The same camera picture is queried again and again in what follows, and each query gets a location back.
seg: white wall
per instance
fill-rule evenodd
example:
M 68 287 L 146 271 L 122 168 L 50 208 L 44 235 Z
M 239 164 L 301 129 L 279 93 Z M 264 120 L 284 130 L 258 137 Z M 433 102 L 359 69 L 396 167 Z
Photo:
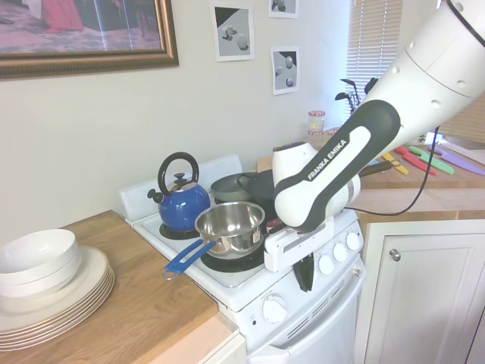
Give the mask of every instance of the white wall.
M 254 61 L 216 63 L 209 0 L 172 0 L 180 66 L 0 82 L 0 243 L 114 209 L 170 153 L 239 153 L 246 168 L 297 140 L 310 109 L 337 121 L 349 1 L 302 0 L 298 20 L 255 6 Z M 301 47 L 298 93 L 273 97 L 271 46 Z

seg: yellow knife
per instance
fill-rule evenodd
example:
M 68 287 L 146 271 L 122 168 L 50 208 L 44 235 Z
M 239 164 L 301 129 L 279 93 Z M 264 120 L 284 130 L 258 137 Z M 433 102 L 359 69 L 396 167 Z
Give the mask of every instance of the yellow knife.
M 401 165 L 401 162 L 398 161 L 397 159 L 395 159 L 393 157 L 393 155 L 391 155 L 390 153 L 384 153 L 384 154 L 382 154 L 382 158 L 384 158 L 387 161 L 391 162 L 393 164 L 393 167 L 395 169 L 397 169 L 399 172 L 401 172 L 402 174 L 404 174 L 404 175 L 409 174 L 408 169 L 406 167 L 402 166 Z

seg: oven door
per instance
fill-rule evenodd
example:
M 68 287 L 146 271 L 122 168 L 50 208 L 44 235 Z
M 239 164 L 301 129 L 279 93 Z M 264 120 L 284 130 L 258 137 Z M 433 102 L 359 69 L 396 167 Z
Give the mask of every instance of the oven door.
M 251 364 L 351 364 L 354 354 L 357 299 L 365 275 L 354 277 L 321 318 L 286 347 L 267 345 L 249 358 Z

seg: blue pan handle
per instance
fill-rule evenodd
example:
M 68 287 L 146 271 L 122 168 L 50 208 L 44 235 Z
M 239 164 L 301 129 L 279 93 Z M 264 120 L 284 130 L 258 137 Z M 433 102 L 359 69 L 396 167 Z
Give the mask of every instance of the blue pan handle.
M 190 244 L 187 248 L 178 253 L 177 256 L 165 266 L 165 270 L 161 274 L 162 277 L 167 279 L 168 281 L 177 278 L 179 275 L 182 275 L 185 270 L 187 270 L 187 268 L 190 267 L 198 258 L 206 254 L 210 249 L 215 246 L 215 241 L 211 241 L 209 244 L 206 244 L 199 251 L 197 251 L 193 256 L 188 258 L 184 263 L 181 262 L 181 260 L 185 258 L 187 254 L 193 252 L 203 243 L 204 240 L 199 239 L 195 243 Z

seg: poster on wall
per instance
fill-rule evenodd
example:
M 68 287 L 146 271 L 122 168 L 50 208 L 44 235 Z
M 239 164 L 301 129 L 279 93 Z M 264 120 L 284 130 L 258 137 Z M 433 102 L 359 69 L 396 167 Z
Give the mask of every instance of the poster on wall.
M 279 47 L 271 49 L 273 65 L 273 95 L 295 93 L 299 90 L 299 49 Z
M 176 65 L 171 0 L 0 0 L 0 79 Z
M 216 61 L 255 59 L 252 5 L 212 2 Z
M 298 18 L 300 0 L 268 0 L 270 17 Z

